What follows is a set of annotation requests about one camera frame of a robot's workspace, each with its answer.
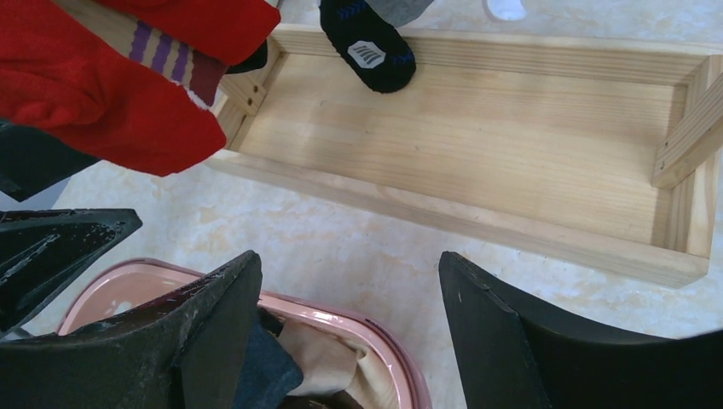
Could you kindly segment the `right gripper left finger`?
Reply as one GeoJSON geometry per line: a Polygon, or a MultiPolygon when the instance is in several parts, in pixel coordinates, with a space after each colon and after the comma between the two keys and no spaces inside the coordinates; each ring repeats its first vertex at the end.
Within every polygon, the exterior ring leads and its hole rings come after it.
{"type": "Polygon", "coordinates": [[[262,282],[247,251],[122,314],[1,346],[4,408],[230,408],[262,282]]]}

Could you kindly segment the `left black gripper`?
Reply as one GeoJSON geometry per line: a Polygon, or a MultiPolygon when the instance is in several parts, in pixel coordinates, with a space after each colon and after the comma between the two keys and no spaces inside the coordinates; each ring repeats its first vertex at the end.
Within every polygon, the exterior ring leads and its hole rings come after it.
{"type": "MultiPolygon", "coordinates": [[[[97,163],[32,127],[1,122],[1,191],[22,202],[97,163]]],[[[132,209],[1,213],[1,332],[11,333],[142,226],[132,209]]]]}

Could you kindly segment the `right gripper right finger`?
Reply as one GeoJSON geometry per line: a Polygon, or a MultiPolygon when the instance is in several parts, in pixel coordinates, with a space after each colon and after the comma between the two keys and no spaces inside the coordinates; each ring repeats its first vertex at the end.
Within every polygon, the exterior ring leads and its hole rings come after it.
{"type": "Polygon", "coordinates": [[[722,333],[627,331],[507,284],[462,255],[438,263],[470,408],[719,408],[722,333]]]}

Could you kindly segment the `pink plastic laundry basket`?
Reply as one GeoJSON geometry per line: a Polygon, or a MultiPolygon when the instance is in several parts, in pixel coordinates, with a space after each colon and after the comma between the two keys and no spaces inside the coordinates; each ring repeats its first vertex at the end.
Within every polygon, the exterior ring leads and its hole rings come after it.
{"type": "MultiPolygon", "coordinates": [[[[123,261],[105,269],[79,292],[56,333],[66,335],[121,314],[202,277],[201,272],[152,258],[123,261]]],[[[372,350],[384,362],[401,408],[431,408],[424,376],[396,339],[364,315],[296,297],[262,291],[258,304],[282,318],[304,323],[372,350]]]]}

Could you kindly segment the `wooden hanger rack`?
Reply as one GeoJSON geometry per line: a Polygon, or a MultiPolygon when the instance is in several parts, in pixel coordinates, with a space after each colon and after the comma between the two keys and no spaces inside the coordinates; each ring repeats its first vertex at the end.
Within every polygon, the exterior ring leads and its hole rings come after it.
{"type": "Polygon", "coordinates": [[[404,29],[417,71],[372,92],[320,28],[278,26],[225,78],[207,165],[680,288],[709,270],[722,48],[404,29]]]}

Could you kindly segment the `dark navy sock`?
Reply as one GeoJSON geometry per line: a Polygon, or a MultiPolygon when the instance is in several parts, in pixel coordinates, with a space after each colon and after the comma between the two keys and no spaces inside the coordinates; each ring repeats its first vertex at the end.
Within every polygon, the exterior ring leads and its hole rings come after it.
{"type": "Polygon", "coordinates": [[[268,310],[257,308],[233,408],[276,408],[301,385],[304,380],[302,370],[278,340],[283,327],[268,310]]]}

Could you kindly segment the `beige brown sock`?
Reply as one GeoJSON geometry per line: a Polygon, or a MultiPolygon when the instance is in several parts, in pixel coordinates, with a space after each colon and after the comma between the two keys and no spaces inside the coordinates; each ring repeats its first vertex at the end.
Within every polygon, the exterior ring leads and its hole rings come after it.
{"type": "Polygon", "coordinates": [[[303,373],[290,396],[345,392],[363,408],[400,406],[389,368],[369,347],[290,320],[278,341],[303,373]]]}

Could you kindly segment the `white sock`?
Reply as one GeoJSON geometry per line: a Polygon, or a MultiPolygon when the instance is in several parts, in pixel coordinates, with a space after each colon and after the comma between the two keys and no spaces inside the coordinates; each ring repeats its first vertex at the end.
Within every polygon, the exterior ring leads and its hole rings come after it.
{"type": "Polygon", "coordinates": [[[523,0],[484,0],[483,6],[492,20],[502,22],[524,20],[528,14],[523,0]]]}

